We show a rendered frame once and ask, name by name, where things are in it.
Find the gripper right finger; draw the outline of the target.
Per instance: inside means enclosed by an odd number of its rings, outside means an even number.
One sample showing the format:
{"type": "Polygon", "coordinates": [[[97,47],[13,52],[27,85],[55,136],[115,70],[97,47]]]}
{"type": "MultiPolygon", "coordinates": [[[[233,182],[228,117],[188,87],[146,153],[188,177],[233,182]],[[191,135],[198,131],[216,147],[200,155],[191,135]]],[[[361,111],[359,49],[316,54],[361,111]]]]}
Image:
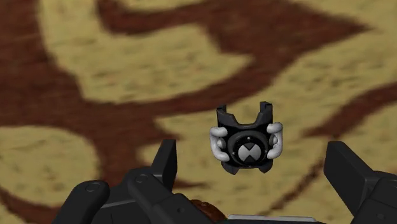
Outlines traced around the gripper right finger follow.
{"type": "Polygon", "coordinates": [[[324,175],[347,206],[351,224],[397,224],[397,175],[371,169],[342,141],[330,141],[324,175]]]}

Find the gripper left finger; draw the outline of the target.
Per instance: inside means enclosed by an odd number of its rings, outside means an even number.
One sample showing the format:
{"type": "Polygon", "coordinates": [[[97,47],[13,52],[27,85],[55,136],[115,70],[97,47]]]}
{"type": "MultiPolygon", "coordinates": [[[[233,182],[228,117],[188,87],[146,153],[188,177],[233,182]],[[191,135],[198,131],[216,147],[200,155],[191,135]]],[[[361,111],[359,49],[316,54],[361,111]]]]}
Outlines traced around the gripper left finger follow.
{"type": "MultiPolygon", "coordinates": [[[[151,224],[214,224],[181,193],[173,194],[169,185],[177,173],[176,141],[164,139],[150,167],[130,170],[127,191],[146,213],[151,224]]],[[[110,195],[104,181],[84,181],[76,185],[52,224],[91,224],[110,195]]]]}

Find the black and white toy wristband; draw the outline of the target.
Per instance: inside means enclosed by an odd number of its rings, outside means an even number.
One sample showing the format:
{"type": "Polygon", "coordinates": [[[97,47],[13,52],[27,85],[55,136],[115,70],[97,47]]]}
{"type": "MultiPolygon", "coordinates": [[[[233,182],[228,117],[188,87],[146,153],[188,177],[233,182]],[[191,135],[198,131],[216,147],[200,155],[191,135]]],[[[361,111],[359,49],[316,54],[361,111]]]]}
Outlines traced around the black and white toy wristband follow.
{"type": "Polygon", "coordinates": [[[240,169],[271,170],[273,159],[282,153],[283,130],[281,123],[273,121],[273,105],[261,102],[255,122],[249,124],[240,124],[225,105],[216,113],[218,126],[210,129],[210,144],[224,170],[233,175],[240,169]]]}

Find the brown and beige patterned rug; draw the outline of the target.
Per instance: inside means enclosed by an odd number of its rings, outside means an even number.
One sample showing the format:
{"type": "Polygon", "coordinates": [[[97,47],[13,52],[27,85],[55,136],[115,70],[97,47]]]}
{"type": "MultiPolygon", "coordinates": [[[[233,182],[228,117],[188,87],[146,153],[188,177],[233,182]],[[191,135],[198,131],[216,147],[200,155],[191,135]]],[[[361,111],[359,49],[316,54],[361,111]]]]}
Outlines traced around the brown and beige patterned rug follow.
{"type": "Polygon", "coordinates": [[[0,0],[0,224],[50,224],[75,185],[178,144],[175,191],[226,214],[351,214],[327,142],[397,174],[397,0],[0,0]],[[209,129],[261,101],[284,126],[266,174],[225,172],[209,129]]]}

